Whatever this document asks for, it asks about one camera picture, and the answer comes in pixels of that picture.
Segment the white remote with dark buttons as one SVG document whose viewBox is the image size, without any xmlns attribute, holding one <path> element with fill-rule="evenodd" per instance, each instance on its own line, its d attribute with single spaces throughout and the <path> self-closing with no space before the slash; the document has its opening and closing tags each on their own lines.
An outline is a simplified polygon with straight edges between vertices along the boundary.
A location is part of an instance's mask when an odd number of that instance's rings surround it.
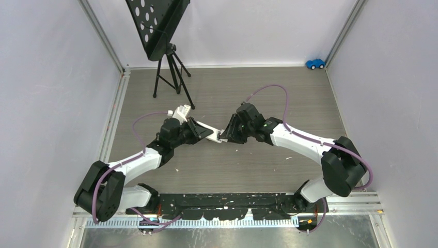
<svg viewBox="0 0 438 248">
<path fill-rule="evenodd" d="M 210 141 L 213 141 L 213 142 L 216 142 L 216 143 L 222 143 L 222 142 L 228 142 L 228 139 L 226 139 L 226 138 L 221 138 L 221 135 L 224 133 L 224 129 L 217 129 L 217 128 L 214 128 L 214 127 L 212 127 L 212 126 L 210 126 L 210 125 L 207 125 L 207 124 L 205 124 L 205 123 L 202 123 L 202 122 L 197 122 L 201 127 L 203 127 L 203 128 L 206 128 L 206 129 L 208 129 L 208 130 L 211 130 L 212 131 L 212 133 L 211 134 L 209 134 L 207 137 L 206 137 L 206 139 L 208 139 L 208 140 L 210 140 Z"/>
</svg>

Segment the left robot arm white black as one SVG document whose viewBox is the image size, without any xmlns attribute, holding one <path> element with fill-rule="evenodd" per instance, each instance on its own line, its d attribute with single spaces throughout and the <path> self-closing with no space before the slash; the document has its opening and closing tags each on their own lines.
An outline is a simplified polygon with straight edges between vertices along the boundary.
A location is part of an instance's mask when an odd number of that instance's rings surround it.
<svg viewBox="0 0 438 248">
<path fill-rule="evenodd" d="M 217 138 L 218 129 L 197 122 L 167 118 L 156 138 L 140 152 L 117 162 L 95 161 L 80 184 L 73 202 L 92 215 L 98 224 L 109 220 L 116 212 L 139 207 L 152 214 L 159 201 L 154 189 L 147 185 L 128 187 L 138 176 L 166 164 L 181 145 L 193 145 L 204 138 Z"/>
</svg>

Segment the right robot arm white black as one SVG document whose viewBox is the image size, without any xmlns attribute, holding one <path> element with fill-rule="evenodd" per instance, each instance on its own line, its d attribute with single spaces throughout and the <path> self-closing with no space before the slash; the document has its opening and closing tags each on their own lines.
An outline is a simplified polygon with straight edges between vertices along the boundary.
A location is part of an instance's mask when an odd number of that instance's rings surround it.
<svg viewBox="0 0 438 248">
<path fill-rule="evenodd" d="M 287 148 L 318 163 L 322 176 L 308 180 L 295 192 L 295 206 L 308 212 L 316 202 L 330 195 L 347 197 L 369 172 L 350 139 L 322 138 L 295 129 L 281 119 L 264 116 L 250 103 L 242 103 L 219 138 L 244 144 L 248 138 Z"/>
</svg>

